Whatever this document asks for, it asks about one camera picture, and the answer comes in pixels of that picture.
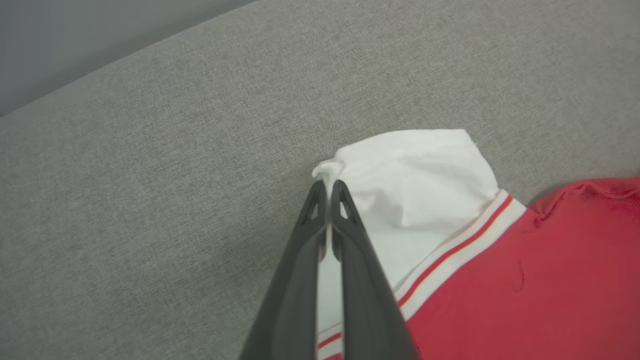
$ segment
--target gray upholstery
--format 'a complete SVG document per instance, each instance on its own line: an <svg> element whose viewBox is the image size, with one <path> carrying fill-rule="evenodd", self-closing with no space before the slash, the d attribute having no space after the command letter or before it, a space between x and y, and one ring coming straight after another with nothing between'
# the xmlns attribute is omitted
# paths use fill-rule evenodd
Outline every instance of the gray upholstery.
<svg viewBox="0 0 640 360"><path fill-rule="evenodd" d="M233 359L319 161L465 128L523 203L640 170L635 0L261 0L0 119L0 357Z"/></svg>

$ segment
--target couch cushion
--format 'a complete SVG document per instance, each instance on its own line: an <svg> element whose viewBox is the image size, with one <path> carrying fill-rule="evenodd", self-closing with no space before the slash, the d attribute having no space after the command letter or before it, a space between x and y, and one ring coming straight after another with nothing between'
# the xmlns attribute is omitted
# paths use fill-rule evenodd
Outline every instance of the couch cushion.
<svg viewBox="0 0 640 360"><path fill-rule="evenodd" d="M464 128L523 203L640 168L633 0L262 0L0 119L0 353L233 359L315 164Z"/></svg>

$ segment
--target white fabric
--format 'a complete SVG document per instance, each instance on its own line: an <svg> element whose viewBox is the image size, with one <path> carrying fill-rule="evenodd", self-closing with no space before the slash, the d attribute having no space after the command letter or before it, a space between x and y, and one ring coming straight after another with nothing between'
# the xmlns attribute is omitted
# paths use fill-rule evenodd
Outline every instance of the white fabric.
<svg viewBox="0 0 640 360"><path fill-rule="evenodd" d="M439 245L461 234L499 192L489 164L464 130L374 136L339 149L312 175L329 190L336 179L347 184L393 288ZM319 331L342 321L340 266L331 255L320 264L317 310Z"/></svg>

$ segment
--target red fabric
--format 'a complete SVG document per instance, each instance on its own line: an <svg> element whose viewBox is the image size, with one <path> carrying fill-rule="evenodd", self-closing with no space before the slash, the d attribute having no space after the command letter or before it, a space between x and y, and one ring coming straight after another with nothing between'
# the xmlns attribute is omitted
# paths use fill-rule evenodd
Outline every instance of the red fabric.
<svg viewBox="0 0 640 360"><path fill-rule="evenodd" d="M409 319L422 356L640 359L639 189L589 180L537 201Z"/></svg>

